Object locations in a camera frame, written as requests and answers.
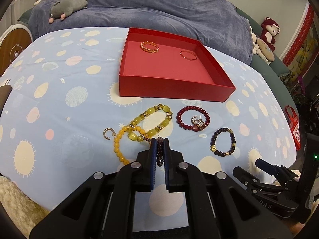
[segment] blue blanket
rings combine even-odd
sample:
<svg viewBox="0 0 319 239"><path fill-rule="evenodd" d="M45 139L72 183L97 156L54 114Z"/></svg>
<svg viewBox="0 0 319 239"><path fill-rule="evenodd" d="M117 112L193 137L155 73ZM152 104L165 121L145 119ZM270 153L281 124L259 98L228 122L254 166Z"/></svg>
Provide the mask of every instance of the blue blanket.
<svg viewBox="0 0 319 239"><path fill-rule="evenodd" d="M87 9L49 24L50 9L57 1L43 0L32 11L29 29L34 39L69 28L148 28L194 38L246 64L251 62L249 22L226 0L89 0Z"/></svg>

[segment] red decoration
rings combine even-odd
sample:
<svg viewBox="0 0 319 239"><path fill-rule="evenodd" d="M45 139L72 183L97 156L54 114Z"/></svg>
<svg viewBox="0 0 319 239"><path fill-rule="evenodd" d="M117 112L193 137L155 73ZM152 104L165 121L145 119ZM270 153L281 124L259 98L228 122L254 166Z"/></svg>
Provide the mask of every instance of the red decoration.
<svg viewBox="0 0 319 239"><path fill-rule="evenodd" d="M309 29L311 27L312 21L314 19L314 16L315 16L315 12L313 8L309 5L305 21L300 29L300 32L296 40L294 41L293 45L289 49L288 53L285 55L284 59L282 60L287 67L291 64L291 62L297 55L297 52L301 48L301 45L305 41L307 34L309 32Z"/></svg>

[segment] yellow cat's eye bead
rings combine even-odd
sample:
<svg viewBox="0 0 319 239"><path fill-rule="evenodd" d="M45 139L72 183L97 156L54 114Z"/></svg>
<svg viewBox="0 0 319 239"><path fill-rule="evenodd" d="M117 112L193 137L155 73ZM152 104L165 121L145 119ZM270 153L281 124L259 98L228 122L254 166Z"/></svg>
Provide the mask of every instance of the yellow cat's eye bead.
<svg viewBox="0 0 319 239"><path fill-rule="evenodd" d="M155 136L156 135L156 129L151 129L151 130L149 130L148 132L147 132L147 134L148 134L148 137L152 137L152 136Z"/></svg>
<svg viewBox="0 0 319 239"><path fill-rule="evenodd" d="M165 112L170 112L170 111L171 111L171 108L168 107L167 105L164 105L164 106L163 106L163 111L165 111Z"/></svg>
<svg viewBox="0 0 319 239"><path fill-rule="evenodd" d="M133 132L130 132L127 136L133 141L136 141L138 138L138 135Z"/></svg>
<svg viewBox="0 0 319 239"><path fill-rule="evenodd" d="M167 126L169 125L169 120L168 120L168 119L163 120L163 121L162 121L162 125L163 125L164 127L167 127Z"/></svg>
<svg viewBox="0 0 319 239"><path fill-rule="evenodd" d="M141 119L141 117L136 117L135 119L133 119L133 121L137 125L138 123L140 123L142 121L142 119Z"/></svg>
<svg viewBox="0 0 319 239"><path fill-rule="evenodd" d="M143 135L138 136L138 142L143 142L143 140L144 140L144 136Z"/></svg>
<svg viewBox="0 0 319 239"><path fill-rule="evenodd" d="M148 114L153 114L154 112L155 112L154 107L151 107L151 108L148 108L148 109L147 109L147 113L148 113Z"/></svg>

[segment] ring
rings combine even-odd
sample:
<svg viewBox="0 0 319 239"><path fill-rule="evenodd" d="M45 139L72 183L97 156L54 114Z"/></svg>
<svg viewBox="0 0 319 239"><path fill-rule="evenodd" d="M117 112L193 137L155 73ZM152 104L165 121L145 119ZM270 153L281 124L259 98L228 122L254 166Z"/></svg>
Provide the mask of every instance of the ring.
<svg viewBox="0 0 319 239"><path fill-rule="evenodd" d="M186 56L184 56L184 55L182 54L183 52L187 52L187 53L189 53L189 54L192 54L193 56L195 56L195 58L186 57ZM196 59L198 58L197 55L196 55L194 52L188 51L188 50L182 50L182 51L180 52L180 55L181 55L181 57L183 57L183 58L185 58L185 59L187 59L187 60L190 60L190 61L196 60Z"/></svg>
<svg viewBox="0 0 319 239"><path fill-rule="evenodd" d="M149 48L144 47L143 45L152 45L152 46L156 47L157 49L149 49ZM142 49L143 51L145 51L145 52L147 52L147 53L156 53L156 52L158 52L158 50L160 49L156 43L151 42L151 41L144 41L144 42L142 42L141 45L140 45L140 47L141 47L141 49Z"/></svg>

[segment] amber bead bracelet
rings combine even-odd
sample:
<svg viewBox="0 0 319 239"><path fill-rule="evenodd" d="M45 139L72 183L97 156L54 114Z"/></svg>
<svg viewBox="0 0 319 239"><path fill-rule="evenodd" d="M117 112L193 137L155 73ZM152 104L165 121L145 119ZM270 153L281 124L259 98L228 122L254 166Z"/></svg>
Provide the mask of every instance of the amber bead bracelet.
<svg viewBox="0 0 319 239"><path fill-rule="evenodd" d="M230 148L230 150L228 152L218 151L216 149L216 146L215 146L216 138L222 132L229 132L229 134L230 134L230 140L232 141L232 146L231 146L231 148ZM214 135L213 135L213 137L211 139L211 151L214 152L214 154L217 155L217 156L221 156L221 157L230 156L235 151L235 145L236 145L235 135L234 135L233 131L230 128L227 128L227 127L218 129L214 133Z"/></svg>

